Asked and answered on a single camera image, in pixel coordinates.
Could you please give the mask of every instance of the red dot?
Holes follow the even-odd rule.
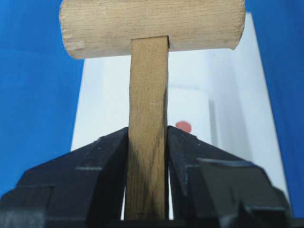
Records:
[[[184,132],[190,133],[192,131],[191,124],[186,121],[179,121],[175,124],[175,127],[183,130]]]

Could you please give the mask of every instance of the wooden mallet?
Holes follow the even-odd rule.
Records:
[[[61,4],[63,42],[72,57],[132,56],[125,219],[167,218],[168,50],[234,49],[244,21],[244,0]]]

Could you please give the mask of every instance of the wooden handle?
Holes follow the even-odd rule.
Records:
[[[129,55],[131,40],[169,36],[170,51],[234,49],[244,0],[64,0],[62,37],[75,58]]]
[[[125,220],[167,218],[168,37],[132,40]]]

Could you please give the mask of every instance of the mallet handle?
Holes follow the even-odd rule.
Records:
[[[132,40],[126,220],[165,219],[168,37]]]

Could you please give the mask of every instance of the blue fabric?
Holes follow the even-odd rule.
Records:
[[[304,1],[246,4],[256,28],[293,213],[304,218]]]
[[[0,196],[70,151],[83,61],[65,52],[61,0],[1,0]]]

